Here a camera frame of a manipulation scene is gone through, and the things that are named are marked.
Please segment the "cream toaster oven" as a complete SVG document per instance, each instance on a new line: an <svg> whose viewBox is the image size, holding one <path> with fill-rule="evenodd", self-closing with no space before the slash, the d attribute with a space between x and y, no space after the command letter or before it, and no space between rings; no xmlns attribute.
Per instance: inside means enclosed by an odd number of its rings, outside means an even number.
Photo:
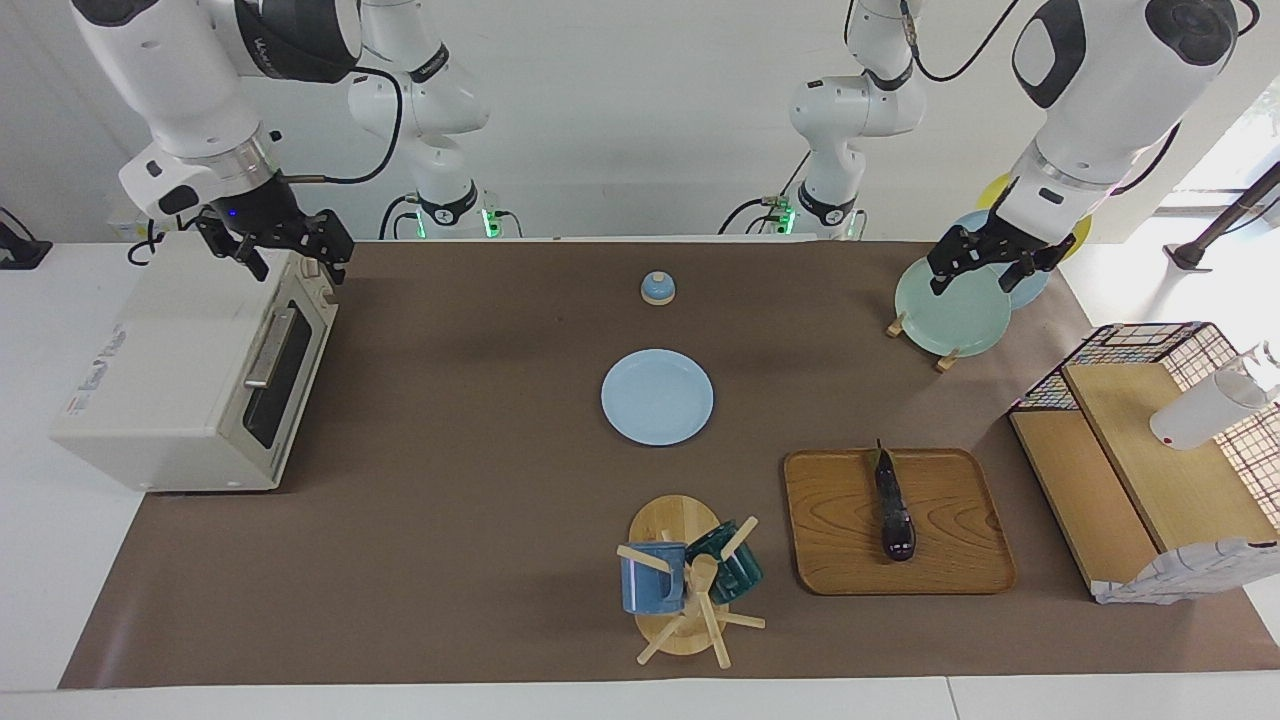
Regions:
<svg viewBox="0 0 1280 720"><path fill-rule="evenodd" d="M50 439L129 489L275 489L338 302L320 263L262 251L256 279L169 234Z"/></svg>

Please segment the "dark purple eggplant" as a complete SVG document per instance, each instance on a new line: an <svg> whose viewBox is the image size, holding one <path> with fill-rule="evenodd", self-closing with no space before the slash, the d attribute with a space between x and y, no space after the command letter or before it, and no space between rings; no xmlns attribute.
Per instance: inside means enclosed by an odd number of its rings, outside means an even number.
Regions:
<svg viewBox="0 0 1280 720"><path fill-rule="evenodd" d="M881 439L877 439L876 450L874 482L879 500L881 548L891 561L905 562L915 555L915 527L902 497L891 452Z"/></svg>

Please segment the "light blue round plate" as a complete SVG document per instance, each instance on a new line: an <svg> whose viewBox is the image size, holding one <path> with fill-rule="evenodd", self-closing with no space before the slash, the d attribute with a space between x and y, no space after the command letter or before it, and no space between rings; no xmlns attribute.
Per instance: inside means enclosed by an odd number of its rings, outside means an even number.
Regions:
<svg viewBox="0 0 1280 720"><path fill-rule="evenodd" d="M626 439L669 447L701 432L714 411L716 391L708 373L687 355L644 348L605 373L600 405L611 427Z"/></svg>

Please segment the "light blue racked plate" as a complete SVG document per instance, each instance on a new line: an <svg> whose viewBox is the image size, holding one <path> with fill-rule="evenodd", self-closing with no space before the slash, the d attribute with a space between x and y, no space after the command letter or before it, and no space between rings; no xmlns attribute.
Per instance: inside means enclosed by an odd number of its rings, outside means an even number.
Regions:
<svg viewBox="0 0 1280 720"><path fill-rule="evenodd" d="M966 231L977 232L987 223L988 215L988 209L969 211L956 219L955 224ZM1033 275L1021 279L1012 292L1009 293L1011 309L1018 311L1036 301L1048 286L1050 277L1051 274L1048 272L1037 272Z"/></svg>

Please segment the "pale green plate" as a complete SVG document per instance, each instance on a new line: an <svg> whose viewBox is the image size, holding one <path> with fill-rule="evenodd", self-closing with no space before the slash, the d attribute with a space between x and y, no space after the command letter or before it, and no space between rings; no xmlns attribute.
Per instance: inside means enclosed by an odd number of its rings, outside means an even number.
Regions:
<svg viewBox="0 0 1280 720"><path fill-rule="evenodd" d="M1012 301L988 266L961 274L941 295L933 292L933 279L925 258L915 260L899 279L893 309L909 340L941 357L972 357L1002 340Z"/></svg>

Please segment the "yellow plate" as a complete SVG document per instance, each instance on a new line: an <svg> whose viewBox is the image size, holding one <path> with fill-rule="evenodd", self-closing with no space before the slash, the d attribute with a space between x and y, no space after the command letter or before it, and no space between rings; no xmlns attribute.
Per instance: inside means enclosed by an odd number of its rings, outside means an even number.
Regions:
<svg viewBox="0 0 1280 720"><path fill-rule="evenodd" d="M1011 183L1011 176L1007 172L1001 176L997 176L979 193L978 200L975 201L975 209L989 210L1000 199L1000 196L1004 193L1004 191L1009 187L1010 183ZM1064 254L1062 260L1070 258L1073 254L1080 250L1080 247L1084 245L1084 242L1088 240L1091 234L1092 225L1093 225L1092 215L1084 217L1074 225L1071 231L1073 240L1069 242L1069 247Z"/></svg>

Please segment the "wooden plate rack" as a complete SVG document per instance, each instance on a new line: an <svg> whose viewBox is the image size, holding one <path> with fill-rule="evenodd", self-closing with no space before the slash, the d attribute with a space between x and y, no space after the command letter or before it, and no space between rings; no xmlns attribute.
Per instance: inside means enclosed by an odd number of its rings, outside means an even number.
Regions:
<svg viewBox="0 0 1280 720"><path fill-rule="evenodd" d="M904 336L906 318L908 318L906 313L900 313L892 320L892 323L884 329L884 334L891 340ZM959 361L959 348L954 348L951 352L943 356L938 356L938 359L933 365L933 369L934 372L943 374L948 372L951 368L954 368L957 361Z"/></svg>

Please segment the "black stand pole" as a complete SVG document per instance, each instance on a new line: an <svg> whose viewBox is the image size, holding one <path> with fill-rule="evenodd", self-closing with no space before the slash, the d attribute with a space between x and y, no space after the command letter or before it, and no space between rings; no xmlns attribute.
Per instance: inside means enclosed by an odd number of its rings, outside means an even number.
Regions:
<svg viewBox="0 0 1280 720"><path fill-rule="evenodd" d="M1220 237L1248 227L1280 205L1280 160L1276 160L1231 205L1222 210L1194 240L1167 245L1164 254L1180 272L1207 273L1201 263L1208 247Z"/></svg>

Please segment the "white bottle clear cap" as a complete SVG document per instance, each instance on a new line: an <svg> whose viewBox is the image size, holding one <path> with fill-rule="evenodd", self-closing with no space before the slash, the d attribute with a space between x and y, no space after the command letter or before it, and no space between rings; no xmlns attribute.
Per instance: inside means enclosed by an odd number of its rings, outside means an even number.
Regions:
<svg viewBox="0 0 1280 720"><path fill-rule="evenodd" d="M1149 430L1175 450L1197 448L1280 400L1280 336L1236 354L1149 419Z"/></svg>

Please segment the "wooden serving tray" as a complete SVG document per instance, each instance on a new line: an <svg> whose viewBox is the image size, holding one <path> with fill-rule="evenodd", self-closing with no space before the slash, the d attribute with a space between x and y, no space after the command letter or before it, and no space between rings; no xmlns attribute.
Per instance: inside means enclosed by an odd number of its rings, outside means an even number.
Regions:
<svg viewBox="0 0 1280 720"><path fill-rule="evenodd" d="M961 448L890 448L916 533L911 559L881 539L877 448L800 450L782 461L797 578L818 596L997 594L1016 568L978 460Z"/></svg>

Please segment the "wooden shelf unit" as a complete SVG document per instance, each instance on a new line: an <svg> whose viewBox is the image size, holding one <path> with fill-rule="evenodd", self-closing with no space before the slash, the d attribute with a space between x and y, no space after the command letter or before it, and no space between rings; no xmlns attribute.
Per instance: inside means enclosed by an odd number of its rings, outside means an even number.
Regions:
<svg viewBox="0 0 1280 720"><path fill-rule="evenodd" d="M1128 583L1183 546L1280 541L1221 448L1155 438L1149 418L1179 393L1162 366L1074 365L1065 375L1079 411L1009 419L1088 591Z"/></svg>

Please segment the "dark green mug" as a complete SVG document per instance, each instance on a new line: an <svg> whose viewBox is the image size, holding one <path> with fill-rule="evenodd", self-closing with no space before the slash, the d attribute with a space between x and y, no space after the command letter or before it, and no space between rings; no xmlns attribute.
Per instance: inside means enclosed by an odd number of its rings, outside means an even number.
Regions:
<svg viewBox="0 0 1280 720"><path fill-rule="evenodd" d="M716 605L732 603L754 589L763 579L763 569L755 553L742 542L728 559L722 559L724 548L737 534L739 524L730 519L696 538L685 551L686 564L691 565L696 556L710 555L717 562L716 579L709 596Z"/></svg>

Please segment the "wooden mug tree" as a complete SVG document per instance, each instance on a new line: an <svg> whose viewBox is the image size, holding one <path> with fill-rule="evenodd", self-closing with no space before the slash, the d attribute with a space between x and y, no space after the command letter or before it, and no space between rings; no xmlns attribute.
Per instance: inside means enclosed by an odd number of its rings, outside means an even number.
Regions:
<svg viewBox="0 0 1280 720"><path fill-rule="evenodd" d="M721 564L737 550L758 524L754 516L731 537L724 550L700 553L692 561L680 561L675 568L663 568L658 557L635 547L636 543L684 543L698 539L719 525L718 516L701 501L686 495L663 495L643 506L628 528L628 541L617 547L620 559L654 571L669 579L669 588L680 593L681 607L676 612L634 614L635 624L646 641L636 656L640 665L648 664L658 653L692 656L713 650L722 670L732 666L724 642L727 626L767 628L763 618L733 612L727 603L717 603L710 597Z"/></svg>

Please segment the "blue mug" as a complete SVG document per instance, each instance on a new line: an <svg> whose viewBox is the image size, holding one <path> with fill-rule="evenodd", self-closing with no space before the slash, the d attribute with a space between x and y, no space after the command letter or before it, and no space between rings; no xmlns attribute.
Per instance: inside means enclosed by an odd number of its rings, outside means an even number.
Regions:
<svg viewBox="0 0 1280 720"><path fill-rule="evenodd" d="M632 615L669 615L685 605L686 544L637 542L616 548L621 559L623 610Z"/></svg>

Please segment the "black clamp mount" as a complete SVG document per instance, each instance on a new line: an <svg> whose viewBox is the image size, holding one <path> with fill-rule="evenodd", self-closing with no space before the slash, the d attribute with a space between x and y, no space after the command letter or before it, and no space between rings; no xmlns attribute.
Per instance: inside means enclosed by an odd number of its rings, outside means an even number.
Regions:
<svg viewBox="0 0 1280 720"><path fill-rule="evenodd" d="M37 238L20 218L0 205L0 269L32 270L52 246L52 242Z"/></svg>

